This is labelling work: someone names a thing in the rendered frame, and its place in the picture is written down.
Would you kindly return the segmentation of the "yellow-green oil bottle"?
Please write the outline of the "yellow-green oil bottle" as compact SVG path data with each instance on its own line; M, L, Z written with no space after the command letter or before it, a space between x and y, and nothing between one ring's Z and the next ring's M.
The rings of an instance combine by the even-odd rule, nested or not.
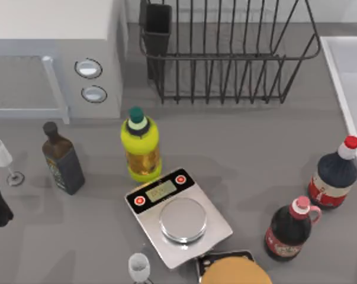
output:
M158 178L162 171L159 129L155 121L134 106L121 126L121 142L125 150L130 176L146 183Z

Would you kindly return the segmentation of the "silver kitchen scale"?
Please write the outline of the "silver kitchen scale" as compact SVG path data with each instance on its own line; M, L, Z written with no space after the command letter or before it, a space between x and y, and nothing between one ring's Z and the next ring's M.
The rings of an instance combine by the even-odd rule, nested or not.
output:
M171 270L233 234L220 211L183 168L142 184L129 192L125 201Z

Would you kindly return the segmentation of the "small microwave knob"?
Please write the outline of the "small microwave knob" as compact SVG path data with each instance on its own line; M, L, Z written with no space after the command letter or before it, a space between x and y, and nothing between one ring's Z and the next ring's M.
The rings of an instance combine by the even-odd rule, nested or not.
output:
M108 95L102 87L92 85L81 90L81 97L83 97L86 102L100 104L107 99Z

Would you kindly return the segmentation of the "pale microwave oven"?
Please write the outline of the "pale microwave oven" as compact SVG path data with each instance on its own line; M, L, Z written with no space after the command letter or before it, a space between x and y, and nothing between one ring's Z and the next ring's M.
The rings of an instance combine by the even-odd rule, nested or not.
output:
M70 122L120 117L127 45L125 0L0 0L0 56L54 58ZM75 62L87 58L102 66L98 78L75 72ZM81 97L92 85L105 89L104 102Z

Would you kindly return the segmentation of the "black cutlery holder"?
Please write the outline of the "black cutlery holder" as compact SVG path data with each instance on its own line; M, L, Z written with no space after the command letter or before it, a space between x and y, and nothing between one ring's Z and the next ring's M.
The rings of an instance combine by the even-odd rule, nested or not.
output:
M147 56L165 56L171 35L172 7L140 0L139 24Z

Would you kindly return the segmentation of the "large microwave knob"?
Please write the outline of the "large microwave knob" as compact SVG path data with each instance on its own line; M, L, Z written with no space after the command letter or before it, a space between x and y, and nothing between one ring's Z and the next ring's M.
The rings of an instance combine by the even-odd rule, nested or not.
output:
M75 62L75 72L82 78L95 79L102 74L102 66L94 59L85 59Z

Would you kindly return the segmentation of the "dark square bottle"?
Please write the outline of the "dark square bottle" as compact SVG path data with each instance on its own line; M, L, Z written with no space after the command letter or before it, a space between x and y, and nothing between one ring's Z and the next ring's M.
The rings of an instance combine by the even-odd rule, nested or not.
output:
M47 140L42 146L46 163L55 184L62 191L74 195L85 184L85 177L73 143L61 136L55 122L43 125Z

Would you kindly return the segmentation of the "clear wine glass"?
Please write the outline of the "clear wine glass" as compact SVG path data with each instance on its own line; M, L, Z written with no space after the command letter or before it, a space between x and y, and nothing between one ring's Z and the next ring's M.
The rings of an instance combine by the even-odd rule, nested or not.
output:
M15 171L12 168L12 164L12 155L10 154L3 141L0 139L0 167L6 168L9 171L7 184L13 187L20 186L24 182L25 176L21 172Z
M134 253L128 259L128 272L133 284L154 284L150 279L150 263L143 253Z

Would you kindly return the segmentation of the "black scale with wooden plate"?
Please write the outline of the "black scale with wooden plate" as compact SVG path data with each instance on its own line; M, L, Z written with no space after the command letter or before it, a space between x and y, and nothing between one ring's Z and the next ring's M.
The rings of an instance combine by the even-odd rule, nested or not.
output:
M247 250L209 252L196 265L199 284L273 284Z

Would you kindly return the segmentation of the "dark bottle with red cap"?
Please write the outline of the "dark bottle with red cap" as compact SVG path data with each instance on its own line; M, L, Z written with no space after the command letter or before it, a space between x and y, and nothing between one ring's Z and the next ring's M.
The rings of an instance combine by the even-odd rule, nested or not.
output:
M357 181L357 137L348 135L332 153L323 155L308 184L308 197L321 209L335 209L345 201Z

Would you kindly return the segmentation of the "microwave door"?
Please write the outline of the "microwave door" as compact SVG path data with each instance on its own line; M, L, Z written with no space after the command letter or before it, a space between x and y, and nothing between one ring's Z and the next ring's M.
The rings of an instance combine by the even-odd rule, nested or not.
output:
M0 56L0 119L62 120L41 58ZM59 85L66 100L65 90L60 82Z

